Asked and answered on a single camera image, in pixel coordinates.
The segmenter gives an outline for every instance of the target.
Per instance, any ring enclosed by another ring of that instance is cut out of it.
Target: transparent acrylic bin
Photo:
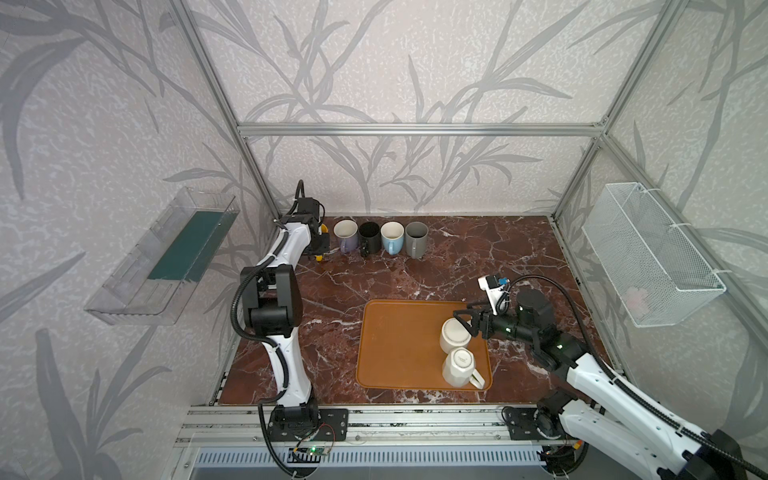
[[[240,212],[234,200],[179,190],[85,311],[110,325],[176,323]]]

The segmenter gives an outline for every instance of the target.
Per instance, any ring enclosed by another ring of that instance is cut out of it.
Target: wall
[[[11,0],[0,31],[0,477],[156,478],[269,214],[164,2]],[[242,212],[177,324],[87,314],[184,185]]]
[[[690,2],[611,135],[766,305],[768,2]],[[561,218],[617,350],[655,399],[723,428],[768,468],[768,356],[720,298],[676,326],[631,322],[581,225],[606,183],[629,181],[598,155]]]
[[[190,6],[239,122],[599,121],[663,1]],[[252,137],[282,205],[548,213],[585,138]]]

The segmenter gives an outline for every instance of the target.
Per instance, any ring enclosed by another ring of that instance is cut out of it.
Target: red marble surface
[[[327,218],[333,225],[340,218]],[[545,217],[358,217],[358,225],[419,220],[429,226],[429,246],[421,260],[383,251],[367,259],[358,252],[336,251],[323,262],[302,259],[296,273],[304,301],[299,341],[307,374],[318,402],[493,402],[535,403],[564,382],[537,366],[520,342],[492,339],[488,343],[493,386],[487,392],[367,389],[355,377],[362,312],[372,299],[473,301],[483,297],[477,277],[500,273],[548,276],[568,289],[577,302],[590,336],[604,357],[604,347],[584,300]],[[337,248],[331,235],[331,247]],[[553,302],[560,329],[581,338],[565,298],[546,282],[529,284]],[[252,405],[276,392],[264,347],[241,341],[220,404]]]

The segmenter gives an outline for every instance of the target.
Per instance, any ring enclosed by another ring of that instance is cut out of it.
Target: green board
[[[237,214],[195,212],[149,272],[149,280],[199,282]]]

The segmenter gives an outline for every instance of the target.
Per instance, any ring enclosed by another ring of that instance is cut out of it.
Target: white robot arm
[[[276,403],[270,426],[283,429],[286,435],[294,434],[291,438],[301,438],[319,425],[319,408],[299,348],[303,302],[294,268],[302,255],[322,257],[329,251],[321,206],[319,201],[304,197],[300,181],[290,211],[279,222],[275,220],[280,232],[271,253],[258,265],[240,271],[240,287],[230,308],[235,333],[266,347],[279,393],[272,399],[261,399],[259,405]],[[245,329],[237,318],[240,304]]]
[[[553,284],[566,296],[584,342],[557,329],[554,310],[538,290],[521,288],[517,305],[510,308],[511,287],[534,279]],[[746,480],[746,472],[768,478],[743,460],[739,445],[727,434],[717,430],[709,435],[665,409],[599,359],[573,300],[562,286],[539,275],[523,275],[512,281],[489,275],[478,283],[488,300],[454,312],[469,333],[529,344],[537,362],[601,406],[596,410],[572,393],[558,390],[538,403],[540,431],[552,432],[559,425],[647,480]]]

